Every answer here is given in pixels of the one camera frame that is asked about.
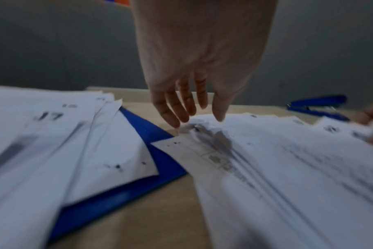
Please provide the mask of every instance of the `blue stapler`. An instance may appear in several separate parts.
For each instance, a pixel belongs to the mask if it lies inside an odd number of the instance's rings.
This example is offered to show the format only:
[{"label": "blue stapler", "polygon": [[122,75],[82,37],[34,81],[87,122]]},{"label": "blue stapler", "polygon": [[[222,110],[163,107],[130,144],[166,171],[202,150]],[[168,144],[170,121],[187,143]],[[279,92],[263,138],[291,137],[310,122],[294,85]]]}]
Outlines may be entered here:
[{"label": "blue stapler", "polygon": [[345,104],[347,97],[345,95],[335,95],[335,96],[326,96],[320,98],[309,98],[299,101],[293,101],[288,104],[287,109],[295,112],[302,112],[315,116],[326,116],[332,119],[337,119],[341,121],[349,121],[344,115],[339,113],[323,112],[318,110],[311,110],[312,107],[329,107],[332,110]]}]

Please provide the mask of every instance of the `blue object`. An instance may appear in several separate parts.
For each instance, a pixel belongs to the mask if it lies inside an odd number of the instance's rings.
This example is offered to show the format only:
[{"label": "blue object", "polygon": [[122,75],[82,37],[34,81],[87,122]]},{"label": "blue object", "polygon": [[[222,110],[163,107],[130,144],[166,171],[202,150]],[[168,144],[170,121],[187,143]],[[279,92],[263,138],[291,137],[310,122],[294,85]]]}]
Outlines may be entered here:
[{"label": "blue object", "polygon": [[349,121],[349,118],[339,113],[329,113],[311,110],[310,107],[339,107],[345,104],[347,97],[345,95],[326,96],[320,98],[309,98],[299,101],[293,101],[288,104],[289,111],[302,112],[315,116],[325,116],[341,121]]},{"label": "blue object", "polygon": [[173,136],[171,134],[123,107],[121,107],[120,111],[132,124],[146,144],[157,166],[159,175],[116,187],[77,204],[63,208],[50,235],[49,242],[81,228],[89,222],[187,173],[170,156],[151,145],[153,142],[172,138]]}]

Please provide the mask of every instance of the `desk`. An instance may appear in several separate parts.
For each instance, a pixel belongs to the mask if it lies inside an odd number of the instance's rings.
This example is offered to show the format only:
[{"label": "desk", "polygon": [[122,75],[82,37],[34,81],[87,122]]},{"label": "desk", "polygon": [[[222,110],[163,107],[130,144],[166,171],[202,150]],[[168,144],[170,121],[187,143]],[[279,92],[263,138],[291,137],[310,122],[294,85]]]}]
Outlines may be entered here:
[{"label": "desk", "polygon": [[[176,135],[151,103],[124,102],[129,111]],[[211,113],[197,106],[197,114]],[[269,106],[234,105],[229,113],[295,115],[313,123],[317,117]],[[353,112],[343,112],[348,117]],[[191,176],[179,178],[71,233],[50,249],[208,249],[211,248],[204,217]]]}]

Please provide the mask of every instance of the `gray wall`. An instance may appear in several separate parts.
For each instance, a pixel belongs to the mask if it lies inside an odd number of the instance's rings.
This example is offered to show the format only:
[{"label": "gray wall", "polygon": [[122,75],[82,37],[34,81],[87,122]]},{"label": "gray wall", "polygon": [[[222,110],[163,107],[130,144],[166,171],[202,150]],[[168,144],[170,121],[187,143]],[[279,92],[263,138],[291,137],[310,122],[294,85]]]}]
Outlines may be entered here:
[{"label": "gray wall", "polygon": [[[0,0],[0,84],[146,88],[128,8]],[[373,100],[373,0],[280,0],[263,60],[237,104],[346,94]]]}]

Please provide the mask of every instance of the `stack of paper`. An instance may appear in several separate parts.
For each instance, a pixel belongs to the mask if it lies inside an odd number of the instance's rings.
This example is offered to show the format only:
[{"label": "stack of paper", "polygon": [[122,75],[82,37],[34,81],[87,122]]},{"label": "stack of paper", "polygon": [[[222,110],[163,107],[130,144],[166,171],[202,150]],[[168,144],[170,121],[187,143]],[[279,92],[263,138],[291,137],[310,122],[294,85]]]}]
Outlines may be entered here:
[{"label": "stack of paper", "polygon": [[213,246],[373,249],[373,127],[196,116],[153,143],[194,178]]},{"label": "stack of paper", "polygon": [[0,87],[0,248],[40,248],[62,206],[158,174],[121,105]]}]

